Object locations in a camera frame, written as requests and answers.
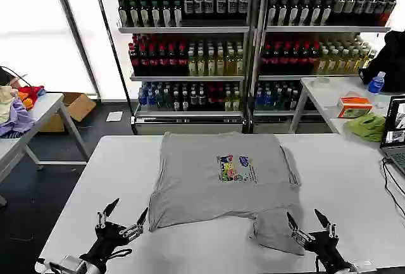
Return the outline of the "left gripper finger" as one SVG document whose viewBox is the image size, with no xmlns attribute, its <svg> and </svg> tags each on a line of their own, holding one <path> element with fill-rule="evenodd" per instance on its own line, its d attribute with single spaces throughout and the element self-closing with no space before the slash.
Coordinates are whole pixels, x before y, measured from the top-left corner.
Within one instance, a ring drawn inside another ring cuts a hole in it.
<svg viewBox="0 0 405 274">
<path fill-rule="evenodd" d="M 106 226 L 107 218 L 111 215 L 119 200 L 119 198 L 115 199 L 113 202 L 109 203 L 102 212 L 97 213 L 96 228 L 104 228 Z"/>
<path fill-rule="evenodd" d="M 125 228 L 124 230 L 121 230 L 119 235 L 124 239 L 127 239 L 129 242 L 138 238 L 144 232 L 144 224 L 146 221 L 147 212 L 148 208 L 141 213 L 136 223 Z"/>
</svg>

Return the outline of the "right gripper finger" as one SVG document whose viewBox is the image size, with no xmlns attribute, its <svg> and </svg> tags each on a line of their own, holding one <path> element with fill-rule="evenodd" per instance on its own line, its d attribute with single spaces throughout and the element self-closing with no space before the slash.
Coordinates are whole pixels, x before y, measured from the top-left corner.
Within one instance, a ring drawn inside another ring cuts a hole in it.
<svg viewBox="0 0 405 274">
<path fill-rule="evenodd" d="M 290 236 L 303 249 L 305 249 L 306 251 L 312 251 L 313 250 L 313 241 L 315 238 L 313 236 L 311 236 L 310 234 L 307 234 L 306 232 L 302 231 L 299 228 L 299 226 L 296 223 L 293 216 L 289 212 L 287 212 L 287 219 L 288 219 L 289 228 L 291 230 Z"/>
<path fill-rule="evenodd" d="M 314 209 L 314 212 L 318 221 L 321 223 L 323 229 L 328 233 L 329 237 L 338 239 L 339 236 L 336 234 L 336 224 L 331 223 L 329 219 L 317 209 Z"/>
</svg>

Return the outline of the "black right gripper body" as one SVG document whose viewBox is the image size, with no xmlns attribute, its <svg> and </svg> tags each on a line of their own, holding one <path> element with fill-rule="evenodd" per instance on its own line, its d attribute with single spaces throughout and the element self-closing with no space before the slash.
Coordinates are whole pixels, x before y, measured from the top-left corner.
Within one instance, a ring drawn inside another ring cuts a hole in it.
<svg viewBox="0 0 405 274">
<path fill-rule="evenodd" d="M 331 238 L 327 231 L 311 232 L 309 236 L 311 240 L 305 243 L 304 249 L 315 253 L 317 260 L 326 271 L 351 269 L 352 264 L 346 261 L 337 250 L 338 239 Z"/>
</svg>

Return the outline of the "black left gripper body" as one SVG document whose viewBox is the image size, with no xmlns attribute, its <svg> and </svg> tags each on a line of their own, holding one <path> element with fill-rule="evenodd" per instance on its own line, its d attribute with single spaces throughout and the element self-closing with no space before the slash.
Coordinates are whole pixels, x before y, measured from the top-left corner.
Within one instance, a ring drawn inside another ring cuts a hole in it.
<svg viewBox="0 0 405 274">
<path fill-rule="evenodd" d="M 117 257 L 125 257 L 132 252 L 132 249 L 120 249 L 117 247 L 128 245 L 129 241 L 119 235 L 126 227 L 117 223 L 106 222 L 104 228 L 95 228 L 97 239 L 88 253 L 80 256 L 80 259 L 90 262 L 93 265 L 105 265 L 109 260 Z"/>
</svg>

